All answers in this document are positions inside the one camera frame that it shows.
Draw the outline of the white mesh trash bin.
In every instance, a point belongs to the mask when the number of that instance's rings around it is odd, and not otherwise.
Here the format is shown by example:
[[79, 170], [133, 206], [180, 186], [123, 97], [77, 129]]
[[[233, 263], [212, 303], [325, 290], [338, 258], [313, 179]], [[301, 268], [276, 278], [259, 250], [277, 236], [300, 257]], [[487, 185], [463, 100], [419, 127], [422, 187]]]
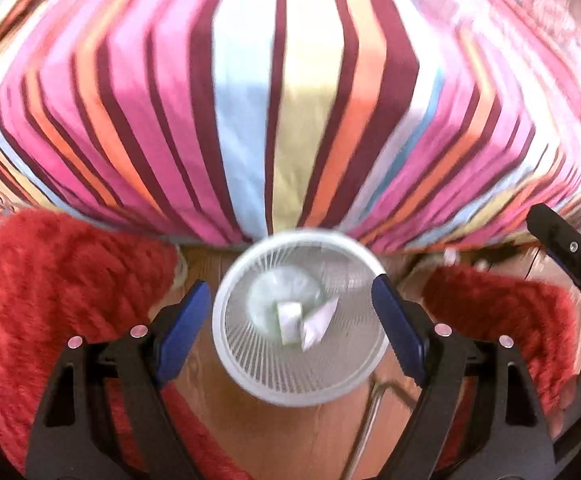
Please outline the white mesh trash bin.
[[367, 248], [334, 231], [260, 240], [230, 266], [214, 300], [224, 369], [252, 396], [289, 408], [355, 390], [388, 347], [371, 297], [384, 272]]

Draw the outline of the crumpled paper in bin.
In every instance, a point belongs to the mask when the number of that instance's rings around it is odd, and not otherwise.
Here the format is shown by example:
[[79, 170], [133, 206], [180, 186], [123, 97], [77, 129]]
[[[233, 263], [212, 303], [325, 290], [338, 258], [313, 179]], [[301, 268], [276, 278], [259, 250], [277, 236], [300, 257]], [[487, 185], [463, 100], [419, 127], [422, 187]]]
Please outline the crumpled paper in bin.
[[319, 344], [332, 323], [338, 304], [339, 299], [332, 298], [307, 313], [304, 312], [303, 305], [297, 301], [277, 304], [276, 314], [281, 343], [284, 346], [298, 344], [303, 351], [308, 351]]

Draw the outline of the red fluffy rug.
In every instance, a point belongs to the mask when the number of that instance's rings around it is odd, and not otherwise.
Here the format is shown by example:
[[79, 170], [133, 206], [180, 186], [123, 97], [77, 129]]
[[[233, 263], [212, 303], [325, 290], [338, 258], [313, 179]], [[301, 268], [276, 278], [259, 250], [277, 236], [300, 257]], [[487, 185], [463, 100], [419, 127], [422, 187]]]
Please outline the red fluffy rug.
[[[0, 226], [0, 447], [25, 465], [36, 408], [67, 340], [121, 336], [182, 296], [217, 285], [233, 252], [173, 249], [107, 233], [63, 214], [28, 211]], [[512, 336], [521, 346], [552, 429], [575, 393], [580, 336], [566, 288], [534, 281], [517, 258], [487, 272], [436, 256], [385, 259], [405, 297], [469, 337]], [[240, 390], [202, 332], [166, 390], [186, 443], [213, 479], [335, 479], [361, 422], [367, 387], [316, 408], [276, 408]]]

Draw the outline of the striped colourful bed cover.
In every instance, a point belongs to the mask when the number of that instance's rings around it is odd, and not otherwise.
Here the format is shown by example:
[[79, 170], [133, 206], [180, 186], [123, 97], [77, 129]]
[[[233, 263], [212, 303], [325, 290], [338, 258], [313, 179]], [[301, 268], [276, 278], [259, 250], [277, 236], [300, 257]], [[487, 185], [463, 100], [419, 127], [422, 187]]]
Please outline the striped colourful bed cover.
[[0, 220], [374, 252], [581, 230], [581, 0], [0, 0]]

